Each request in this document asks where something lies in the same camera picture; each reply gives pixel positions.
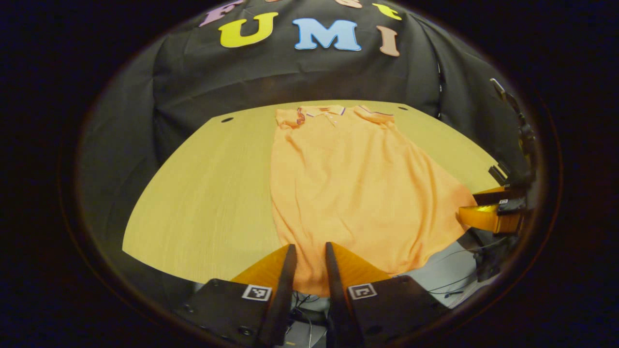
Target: cable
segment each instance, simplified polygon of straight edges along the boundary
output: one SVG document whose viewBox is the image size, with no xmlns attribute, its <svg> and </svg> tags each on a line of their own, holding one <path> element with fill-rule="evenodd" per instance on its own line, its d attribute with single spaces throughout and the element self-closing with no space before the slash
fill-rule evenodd
<svg viewBox="0 0 619 348">
<path fill-rule="evenodd" d="M 448 298 L 451 295 L 455 295 L 455 294 L 464 294 L 464 291 L 453 291 L 448 293 L 447 295 L 445 295 L 445 298 Z"/>
<path fill-rule="evenodd" d="M 475 274 L 475 272 L 477 272 L 477 271 L 474 271 L 473 273 L 469 274 L 468 276 L 466 276 L 466 277 L 464 277 L 464 278 L 462 278 L 462 279 L 459 279 L 458 281 L 455 281 L 455 282 L 449 283 L 449 284 L 447 284 L 447 285 L 443 285 L 443 286 L 441 286 L 441 287 L 437 287 L 437 288 L 435 288 L 435 289 L 428 290 L 428 292 L 431 292 L 431 293 L 432 293 L 432 291 L 434 291 L 434 290 L 442 289 L 442 288 L 444 288 L 444 287 L 448 287 L 448 286 L 450 286 L 450 285 L 454 285 L 454 284 L 456 284 L 456 283 L 460 283 L 461 281 L 463 281 L 463 280 L 465 280 L 465 279 L 469 278 L 470 276 L 474 275 L 474 274 Z"/>
<path fill-rule="evenodd" d="M 298 310 L 298 311 L 301 313 L 301 315 L 303 315 L 303 316 L 304 316 L 304 317 L 308 320 L 308 322 L 309 322 L 309 341 L 308 341 L 308 348 L 311 348 L 311 329 L 312 329 L 311 320 L 310 320 L 309 316 L 307 316 L 307 315 L 305 314 L 305 312 L 304 312 L 304 311 L 300 310 L 299 308 L 295 308 L 295 309 L 296 309 L 296 310 Z"/>
<path fill-rule="evenodd" d="M 313 300 L 311 300 L 311 301 L 308 301 L 308 299 L 309 299 L 310 297 L 312 297 L 312 295 L 307 295 L 307 296 L 306 296 L 306 297 L 305 297 L 305 298 L 304 298 L 304 299 L 303 299 L 303 300 L 299 303 L 299 292 L 298 292 L 298 291 L 295 291 L 295 305 L 294 305 L 294 307 L 293 307 L 293 310 L 294 310 L 294 308 L 299 308 L 299 307 L 301 307 L 301 305 L 302 305 L 302 304 L 304 304 L 305 302 L 307 302 L 307 303 L 311 303 L 311 302 L 316 302 L 316 301 L 318 301 L 318 300 L 320 299 L 320 296 L 316 296 L 316 298 L 315 298 L 315 299 L 313 299 Z"/>
<path fill-rule="evenodd" d="M 489 246 L 492 246 L 492 245 L 495 245 L 495 244 L 499 244 L 499 243 L 500 243 L 500 242 L 502 242 L 505 238 L 507 238 L 507 237 L 503 237 L 503 238 L 501 238 L 501 239 L 499 239 L 499 240 L 497 240 L 497 241 L 494 241 L 494 242 L 492 242 L 492 243 L 490 243 L 490 244 L 488 244 L 488 245 L 480 246 L 480 247 L 477 247 L 477 248 L 471 248 L 471 249 L 464 249 L 464 250 L 454 251 L 453 253 L 451 253 L 451 254 L 449 254 L 449 255 L 447 255 L 447 256 L 445 256 L 445 257 L 443 257 L 442 259 L 440 259 L 440 260 L 438 260 L 438 261 L 435 261 L 435 262 L 433 262 L 432 264 L 429 264 L 429 265 L 427 265 L 427 266 L 432 266 L 432 265 L 434 265 L 434 264 L 437 264 L 437 263 L 441 262 L 442 260 L 444 260 L 444 259 L 446 259 L 446 258 L 450 257 L 450 256 L 451 256 L 451 255 L 453 255 L 453 254 L 463 253 L 463 252 L 465 252 L 465 251 L 474 251 L 474 250 L 481 250 L 481 249 L 484 249 L 484 248 L 488 248 Z"/>
<path fill-rule="evenodd" d="M 469 286 L 470 284 L 473 284 L 475 281 L 476 281 L 476 279 L 473 279 L 473 281 L 470 281 L 470 282 L 464 284 L 463 286 L 461 286 L 461 287 L 459 287 L 457 289 L 453 289 L 451 291 L 446 291 L 446 292 L 432 292 L 432 291 L 428 291 L 428 292 L 431 293 L 431 294 L 435 294 L 435 295 L 451 294 L 451 293 L 457 292 L 458 290 L 464 289 L 465 287 Z"/>
</svg>

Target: letter m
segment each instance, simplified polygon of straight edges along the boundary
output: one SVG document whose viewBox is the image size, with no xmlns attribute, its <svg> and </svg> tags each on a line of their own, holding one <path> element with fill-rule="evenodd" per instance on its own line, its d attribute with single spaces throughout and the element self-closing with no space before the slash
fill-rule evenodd
<svg viewBox="0 0 619 348">
<path fill-rule="evenodd" d="M 299 26 L 299 43 L 295 45 L 298 50 L 313 50 L 318 45 L 312 40 L 314 37 L 324 48 L 331 46 L 337 37 L 335 48 L 338 50 L 360 51 L 361 46 L 355 39 L 355 27 L 357 23 L 349 20 L 337 20 L 333 22 L 331 28 L 322 26 L 316 19 L 299 18 L 292 21 Z"/>
</svg>

